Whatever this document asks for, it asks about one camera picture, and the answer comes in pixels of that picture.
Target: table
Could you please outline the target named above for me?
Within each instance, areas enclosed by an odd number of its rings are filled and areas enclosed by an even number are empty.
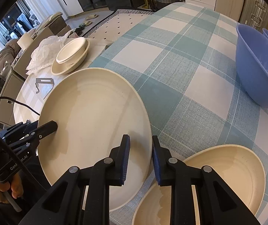
[[[173,3],[126,32],[90,67],[115,71],[133,85],[153,135],[174,157],[183,160],[222,144],[253,150],[266,173],[256,217],[268,224],[268,109],[257,105],[240,84],[236,42],[234,20],[195,4]],[[131,224],[153,178],[151,173],[133,200],[110,213],[113,222]]]

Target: checkered tablecloth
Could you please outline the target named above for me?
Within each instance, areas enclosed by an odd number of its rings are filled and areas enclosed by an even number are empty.
[[[236,42],[232,19],[194,4],[173,3],[126,32],[90,67],[115,71],[133,85],[153,135],[173,156],[183,160],[222,144],[253,150],[266,173],[256,217],[268,225],[268,109],[240,84]],[[110,213],[113,222],[131,225],[153,178],[151,173],[133,200]]]

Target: screw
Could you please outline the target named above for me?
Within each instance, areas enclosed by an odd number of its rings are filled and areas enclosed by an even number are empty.
[[[110,157],[107,157],[104,159],[104,163],[106,163],[106,164],[110,164],[111,162],[113,162],[113,159]]]
[[[70,169],[69,169],[69,172],[70,173],[75,173],[75,172],[77,172],[78,171],[78,168],[76,167],[76,166],[72,166],[72,167],[70,167]]]
[[[209,173],[209,172],[212,171],[212,168],[211,168],[210,166],[204,166],[203,169],[204,169],[204,171],[205,171],[206,173]]]
[[[178,159],[177,158],[174,158],[174,157],[171,157],[171,158],[169,158],[168,162],[175,164],[175,163],[178,162]]]

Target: large round plate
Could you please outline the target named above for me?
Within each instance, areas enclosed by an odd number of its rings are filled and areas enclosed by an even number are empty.
[[[38,126],[50,120],[58,129],[40,141],[38,156],[51,185],[71,166],[82,169],[108,157],[128,134],[127,179],[122,187],[110,187],[110,210],[137,194],[150,166],[152,136],[144,104],[128,81],[101,68],[74,72],[50,93]]]
[[[197,168],[205,165],[213,167],[250,211],[254,215],[257,213],[265,191],[265,172],[254,152],[240,145],[220,145],[194,154],[184,162]],[[192,193],[196,201],[194,187]],[[169,225],[170,209],[171,187],[160,187],[155,183],[140,201],[132,225]],[[198,225],[196,202],[195,214]]]

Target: plastic bag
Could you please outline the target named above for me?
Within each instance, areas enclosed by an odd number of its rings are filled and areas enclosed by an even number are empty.
[[[37,73],[39,70],[52,65],[58,52],[65,44],[72,40],[67,38],[69,34],[66,33],[62,37],[55,35],[43,39],[31,54],[31,61],[26,68],[28,70],[26,74]]]

